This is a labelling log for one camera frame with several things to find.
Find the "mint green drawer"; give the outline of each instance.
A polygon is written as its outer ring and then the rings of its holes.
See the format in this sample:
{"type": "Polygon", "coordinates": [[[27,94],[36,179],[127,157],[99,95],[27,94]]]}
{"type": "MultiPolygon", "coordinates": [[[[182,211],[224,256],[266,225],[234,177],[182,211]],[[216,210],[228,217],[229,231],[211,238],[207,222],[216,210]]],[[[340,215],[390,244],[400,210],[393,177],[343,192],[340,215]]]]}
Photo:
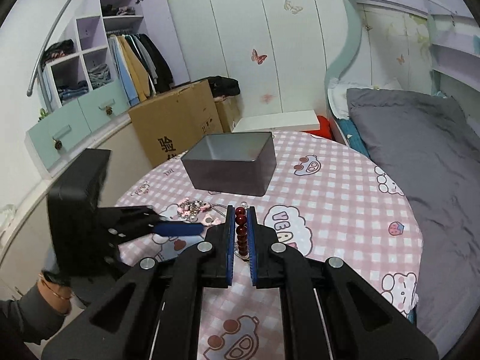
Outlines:
{"type": "Polygon", "coordinates": [[[33,146],[47,169],[90,133],[78,100],[70,101],[28,130],[33,146]],[[55,140],[61,141],[60,150],[55,149],[55,140]]]}
{"type": "Polygon", "coordinates": [[[128,100],[120,80],[95,89],[78,99],[90,130],[95,131],[128,108],[128,100]]]}

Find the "pink checkered tablecloth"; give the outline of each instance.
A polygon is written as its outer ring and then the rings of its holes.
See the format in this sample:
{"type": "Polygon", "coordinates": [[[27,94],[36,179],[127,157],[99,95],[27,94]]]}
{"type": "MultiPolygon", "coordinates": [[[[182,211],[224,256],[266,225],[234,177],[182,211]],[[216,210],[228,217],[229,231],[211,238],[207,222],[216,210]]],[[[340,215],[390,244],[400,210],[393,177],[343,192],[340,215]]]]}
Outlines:
{"type": "MultiPolygon", "coordinates": [[[[247,202],[281,242],[312,259],[341,257],[407,315],[418,300],[422,234],[400,188],[342,144],[303,132],[273,134],[277,168],[262,197],[196,190],[178,156],[146,174],[117,205],[153,205],[178,220],[177,203],[186,197],[234,207],[247,202]]],[[[166,260],[200,240],[149,235],[121,245],[121,257],[130,265],[146,256],[166,260]]],[[[248,263],[236,256],[233,285],[203,293],[198,359],[283,359],[281,319],[278,290],[254,289],[248,263]]]]}

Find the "gray comforter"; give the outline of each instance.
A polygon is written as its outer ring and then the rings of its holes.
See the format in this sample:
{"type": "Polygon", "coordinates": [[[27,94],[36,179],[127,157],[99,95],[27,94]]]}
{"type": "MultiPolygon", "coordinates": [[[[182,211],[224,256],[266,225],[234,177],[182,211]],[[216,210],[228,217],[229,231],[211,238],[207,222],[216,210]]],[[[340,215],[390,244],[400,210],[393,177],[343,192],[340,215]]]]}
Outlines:
{"type": "Polygon", "coordinates": [[[457,102],[349,89],[371,159],[402,189],[423,234],[418,328],[444,356],[480,306],[480,138],[457,102]]]}

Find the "metal railing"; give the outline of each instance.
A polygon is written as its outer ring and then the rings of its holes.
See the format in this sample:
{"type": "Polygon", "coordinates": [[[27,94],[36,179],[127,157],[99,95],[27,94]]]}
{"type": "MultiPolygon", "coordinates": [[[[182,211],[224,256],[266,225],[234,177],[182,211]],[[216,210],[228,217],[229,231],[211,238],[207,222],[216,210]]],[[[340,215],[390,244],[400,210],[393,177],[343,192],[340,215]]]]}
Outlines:
{"type": "Polygon", "coordinates": [[[38,54],[37,61],[35,62],[35,66],[34,66],[34,69],[33,69],[33,72],[32,72],[32,76],[30,77],[30,82],[28,84],[28,89],[27,89],[27,96],[30,97],[33,93],[33,85],[35,83],[35,78],[38,78],[38,84],[40,86],[40,91],[42,92],[42,96],[45,100],[46,110],[50,113],[53,110],[52,110],[52,106],[51,106],[50,101],[49,101],[49,97],[48,97],[48,94],[47,94],[47,89],[45,87],[45,82],[43,80],[42,66],[41,66],[40,62],[42,60],[43,53],[45,52],[45,50],[47,48],[47,44],[49,43],[50,38],[52,37],[52,34],[53,34],[55,28],[57,27],[59,21],[60,21],[60,18],[65,13],[65,10],[67,9],[68,5],[70,5],[71,1],[72,0],[66,0],[62,9],[58,13],[56,19],[53,21],[53,24],[52,24],[52,27],[50,28],[49,33],[46,35],[46,38],[45,38],[45,40],[42,44],[42,47],[40,49],[40,53],[38,54]]]}

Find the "yellow jacket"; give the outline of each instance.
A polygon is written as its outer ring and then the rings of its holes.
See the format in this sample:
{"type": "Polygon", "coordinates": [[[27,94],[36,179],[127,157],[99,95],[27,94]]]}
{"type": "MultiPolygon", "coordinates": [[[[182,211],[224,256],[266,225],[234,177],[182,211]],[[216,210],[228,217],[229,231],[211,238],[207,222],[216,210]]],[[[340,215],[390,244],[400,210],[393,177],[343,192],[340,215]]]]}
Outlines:
{"type": "Polygon", "coordinates": [[[135,86],[135,90],[138,94],[138,99],[143,102],[148,96],[150,96],[150,86],[148,85],[148,73],[143,67],[142,63],[138,60],[137,56],[130,48],[123,36],[117,37],[120,42],[121,50],[125,61],[127,62],[127,68],[131,75],[131,80],[135,86]]]}

